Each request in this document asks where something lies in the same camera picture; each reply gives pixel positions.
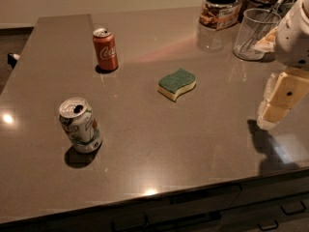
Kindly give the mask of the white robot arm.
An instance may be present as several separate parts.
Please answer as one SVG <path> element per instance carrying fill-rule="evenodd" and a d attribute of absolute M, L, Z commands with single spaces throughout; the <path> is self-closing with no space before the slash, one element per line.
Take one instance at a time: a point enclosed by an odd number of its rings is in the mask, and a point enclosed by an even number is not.
<path fill-rule="evenodd" d="M 258 109 L 257 125 L 269 131 L 309 93 L 309 0 L 297 0 L 255 48 L 273 52 L 286 67 L 270 76 Z"/>

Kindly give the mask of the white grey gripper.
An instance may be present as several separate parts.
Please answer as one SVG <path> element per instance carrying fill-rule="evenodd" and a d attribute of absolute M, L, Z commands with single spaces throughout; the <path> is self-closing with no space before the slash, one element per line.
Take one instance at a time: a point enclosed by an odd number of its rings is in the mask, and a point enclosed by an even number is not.
<path fill-rule="evenodd" d="M 257 116 L 258 127 L 269 131 L 309 93 L 309 72 L 302 70 L 309 68 L 309 0 L 297 0 L 278 27 L 257 41 L 254 49 L 274 51 L 278 62 L 301 68 L 270 75 Z"/>

